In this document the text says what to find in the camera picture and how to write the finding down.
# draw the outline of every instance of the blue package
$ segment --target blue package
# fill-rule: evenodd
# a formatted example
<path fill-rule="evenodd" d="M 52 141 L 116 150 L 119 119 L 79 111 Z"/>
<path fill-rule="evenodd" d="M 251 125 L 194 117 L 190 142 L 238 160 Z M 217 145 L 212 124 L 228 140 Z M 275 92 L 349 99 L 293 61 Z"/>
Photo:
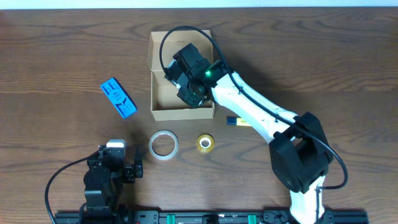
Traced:
<path fill-rule="evenodd" d="M 137 107 L 130 96 L 124 91 L 123 87 L 115 78 L 111 78 L 104 82 L 101 85 L 101 89 L 123 119 L 126 119 L 137 111 Z"/>

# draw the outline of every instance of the cardboard box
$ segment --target cardboard box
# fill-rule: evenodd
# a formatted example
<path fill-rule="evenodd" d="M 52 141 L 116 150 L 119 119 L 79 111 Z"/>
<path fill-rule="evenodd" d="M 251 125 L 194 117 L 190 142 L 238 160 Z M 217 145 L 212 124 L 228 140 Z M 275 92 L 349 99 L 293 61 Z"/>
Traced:
<path fill-rule="evenodd" d="M 210 30 L 204 30 L 211 36 Z M 204 103 L 198 108 L 191 108 L 178 96 L 177 88 L 164 78 L 160 66 L 160 43 L 167 32 L 151 32 L 148 50 L 148 66 L 150 73 L 150 112 L 156 121 L 182 120 L 182 119 L 213 119 L 214 103 Z M 162 51 L 163 64 L 168 66 L 173 60 L 173 55 L 183 47 L 192 43 L 204 58 L 213 63 L 213 46 L 211 42 L 197 31 L 175 31 L 171 33 Z"/>

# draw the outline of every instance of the yellow tape roll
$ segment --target yellow tape roll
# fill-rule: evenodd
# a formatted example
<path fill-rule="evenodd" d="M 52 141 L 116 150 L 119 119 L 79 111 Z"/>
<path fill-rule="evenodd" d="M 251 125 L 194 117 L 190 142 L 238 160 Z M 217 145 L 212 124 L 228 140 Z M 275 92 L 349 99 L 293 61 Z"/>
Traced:
<path fill-rule="evenodd" d="M 199 151 L 207 153 L 214 148 L 214 139 L 208 134 L 202 134 L 197 140 L 197 147 Z"/>

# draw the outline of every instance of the wooden table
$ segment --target wooden table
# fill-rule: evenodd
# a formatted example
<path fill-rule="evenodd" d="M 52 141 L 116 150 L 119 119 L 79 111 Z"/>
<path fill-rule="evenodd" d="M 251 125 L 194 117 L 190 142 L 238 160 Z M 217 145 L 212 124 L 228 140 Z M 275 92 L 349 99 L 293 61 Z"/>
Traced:
<path fill-rule="evenodd" d="M 268 145 L 252 128 L 225 125 L 233 115 L 226 108 L 213 120 L 154 121 L 149 34 L 180 25 L 210 29 L 254 89 L 318 116 L 349 170 L 344 189 L 324 193 L 326 206 L 397 221 L 398 9 L 267 8 L 0 12 L 0 223 L 49 223 L 51 175 L 109 139 L 144 146 L 144 178 L 126 186 L 122 202 L 162 210 L 289 206 Z M 134 116 L 123 120 L 101 91 L 110 77 L 136 102 Z M 180 140 L 171 161 L 146 148 L 161 129 Z M 216 141 L 207 155 L 195 146 L 203 133 Z M 127 161 L 133 156 L 128 150 Z M 53 212 L 85 201 L 86 171 L 81 163 L 55 179 Z M 326 184 L 342 177 L 334 161 Z"/>

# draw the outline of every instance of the tape roll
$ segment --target tape roll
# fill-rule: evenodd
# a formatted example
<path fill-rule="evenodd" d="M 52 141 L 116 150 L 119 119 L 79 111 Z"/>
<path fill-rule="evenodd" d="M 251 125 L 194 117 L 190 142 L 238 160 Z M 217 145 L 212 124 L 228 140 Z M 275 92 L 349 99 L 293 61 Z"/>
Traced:
<path fill-rule="evenodd" d="M 171 138 L 174 139 L 174 149 L 173 149 L 173 151 L 172 151 L 169 155 L 166 155 L 166 156 L 159 155 L 158 153 L 156 153 L 156 152 L 154 151 L 154 148 L 152 147 L 152 143 L 155 141 L 155 139 L 156 139 L 157 137 L 163 135 L 163 134 L 168 135 L 168 136 L 170 136 Z M 178 139 L 177 139 L 176 135 L 175 135 L 173 132 L 171 132 L 171 131 L 158 131 L 158 132 L 156 132 L 152 137 L 150 137 L 148 148 L 149 148 L 149 152 L 150 152 L 156 159 L 160 159 L 160 160 L 171 159 L 171 158 L 173 158 L 173 156 L 176 155 L 176 153 L 177 153 L 177 150 L 178 150 Z"/>
<path fill-rule="evenodd" d="M 214 148 L 214 139 L 208 134 L 202 134 L 197 140 L 197 148 L 199 151 L 207 153 Z"/>

